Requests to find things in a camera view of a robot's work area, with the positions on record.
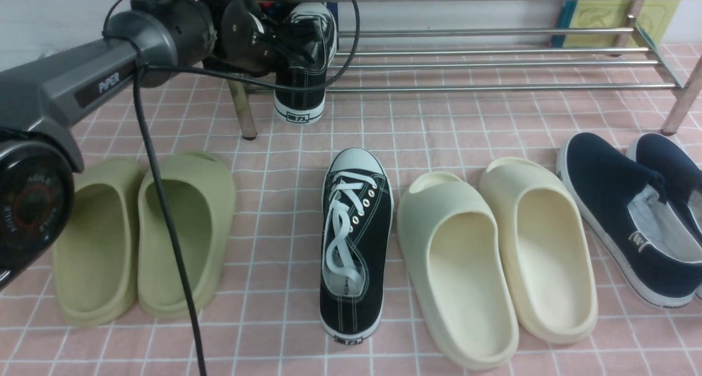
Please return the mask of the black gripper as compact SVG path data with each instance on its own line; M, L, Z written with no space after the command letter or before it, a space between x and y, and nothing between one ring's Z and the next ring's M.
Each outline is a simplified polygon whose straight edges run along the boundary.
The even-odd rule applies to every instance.
M274 21L255 0L213 0L208 4L217 32L204 68L261 78L279 63L273 46Z

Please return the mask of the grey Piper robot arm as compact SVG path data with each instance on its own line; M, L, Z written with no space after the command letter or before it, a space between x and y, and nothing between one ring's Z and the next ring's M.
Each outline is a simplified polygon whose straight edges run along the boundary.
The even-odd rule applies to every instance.
M255 0L131 0L110 11L97 41L1 76L1 272L13 283L60 236L84 170L72 127L139 76L143 64L192 67L220 59L261 74L268 31Z

